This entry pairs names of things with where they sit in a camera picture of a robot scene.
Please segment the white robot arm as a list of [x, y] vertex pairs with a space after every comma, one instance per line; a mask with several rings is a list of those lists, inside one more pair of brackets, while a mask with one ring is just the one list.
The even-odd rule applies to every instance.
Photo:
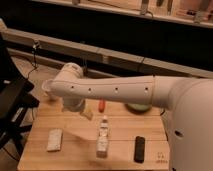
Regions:
[[67, 63], [51, 84], [63, 106], [74, 110], [85, 99], [146, 104], [171, 112], [169, 171], [213, 171], [213, 79], [136, 76], [83, 77]]

